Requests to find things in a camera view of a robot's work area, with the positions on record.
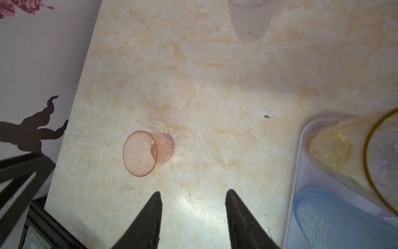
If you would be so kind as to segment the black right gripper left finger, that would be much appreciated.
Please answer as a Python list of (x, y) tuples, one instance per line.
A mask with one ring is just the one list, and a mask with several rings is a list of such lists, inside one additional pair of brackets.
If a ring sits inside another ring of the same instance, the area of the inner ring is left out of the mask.
[(155, 192), (113, 248), (156, 249), (160, 240), (161, 219), (161, 193)]

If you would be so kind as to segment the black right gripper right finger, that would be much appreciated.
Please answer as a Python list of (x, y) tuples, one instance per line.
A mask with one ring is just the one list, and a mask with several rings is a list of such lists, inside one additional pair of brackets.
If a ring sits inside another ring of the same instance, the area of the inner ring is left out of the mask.
[(231, 248), (277, 249), (278, 245), (266, 234), (235, 190), (226, 195), (226, 211)]

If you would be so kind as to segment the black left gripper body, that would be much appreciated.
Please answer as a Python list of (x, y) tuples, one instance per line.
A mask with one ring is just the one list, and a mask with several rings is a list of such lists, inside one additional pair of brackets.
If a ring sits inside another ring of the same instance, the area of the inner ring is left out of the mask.
[(30, 153), (1, 160), (1, 208), (13, 201), (1, 215), (1, 245), (17, 225), (56, 164), (42, 153)]

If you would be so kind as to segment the blue ribbed plastic cup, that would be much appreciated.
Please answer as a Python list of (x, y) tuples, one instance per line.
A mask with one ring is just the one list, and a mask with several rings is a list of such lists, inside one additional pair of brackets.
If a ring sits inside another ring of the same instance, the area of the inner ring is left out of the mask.
[(396, 249), (397, 226), (325, 192), (307, 189), (293, 214), (312, 249)]

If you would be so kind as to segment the pink plastic cup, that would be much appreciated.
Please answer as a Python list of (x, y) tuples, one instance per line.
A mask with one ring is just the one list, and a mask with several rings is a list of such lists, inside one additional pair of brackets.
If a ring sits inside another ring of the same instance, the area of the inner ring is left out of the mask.
[(144, 177), (167, 163), (174, 154), (171, 138), (153, 132), (136, 131), (124, 143), (123, 162), (134, 176)]

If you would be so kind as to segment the amber plastic cup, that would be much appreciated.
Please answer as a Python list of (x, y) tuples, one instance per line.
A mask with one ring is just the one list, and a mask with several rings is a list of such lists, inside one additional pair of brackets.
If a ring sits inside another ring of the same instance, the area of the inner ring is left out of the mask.
[(314, 131), (309, 159), (371, 202), (398, 213), (398, 110), (352, 117)]

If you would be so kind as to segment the clear cup back row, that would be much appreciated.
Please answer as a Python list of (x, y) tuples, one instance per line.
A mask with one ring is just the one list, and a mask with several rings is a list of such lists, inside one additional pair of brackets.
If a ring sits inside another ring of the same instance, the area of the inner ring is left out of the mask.
[(246, 43), (258, 40), (265, 33), (280, 3), (277, 0), (227, 2), (235, 34)]

